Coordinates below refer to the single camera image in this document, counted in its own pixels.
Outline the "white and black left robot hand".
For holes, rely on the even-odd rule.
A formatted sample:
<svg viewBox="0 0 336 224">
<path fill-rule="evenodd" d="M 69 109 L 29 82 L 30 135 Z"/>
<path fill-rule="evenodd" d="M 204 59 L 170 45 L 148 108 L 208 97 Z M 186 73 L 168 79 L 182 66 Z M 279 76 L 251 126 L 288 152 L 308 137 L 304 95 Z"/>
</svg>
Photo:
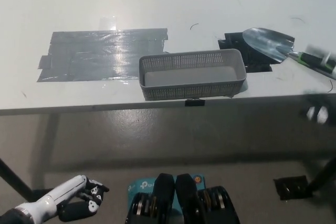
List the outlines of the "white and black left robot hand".
<svg viewBox="0 0 336 224">
<path fill-rule="evenodd" d="M 109 188 L 85 175 L 55 187 L 35 202 L 23 203 L 15 210 L 31 223 L 44 223 L 54 217 L 63 222 L 76 221 L 94 216 Z"/>
</svg>

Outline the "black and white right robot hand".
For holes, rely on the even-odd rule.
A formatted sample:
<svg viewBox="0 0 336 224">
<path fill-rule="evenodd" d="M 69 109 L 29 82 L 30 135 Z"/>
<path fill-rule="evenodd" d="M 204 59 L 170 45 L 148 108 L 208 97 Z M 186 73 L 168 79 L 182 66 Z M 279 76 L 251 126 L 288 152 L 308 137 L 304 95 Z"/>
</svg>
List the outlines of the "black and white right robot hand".
<svg viewBox="0 0 336 224">
<path fill-rule="evenodd" d="M 310 67 L 335 80 L 335 53 L 308 45 L 305 54 L 314 56 L 317 62 L 316 66 L 308 63 Z M 335 106 L 328 99 L 322 95 L 308 97 L 308 101 L 311 106 L 300 111 L 302 118 L 321 125 L 335 126 Z"/>
</svg>

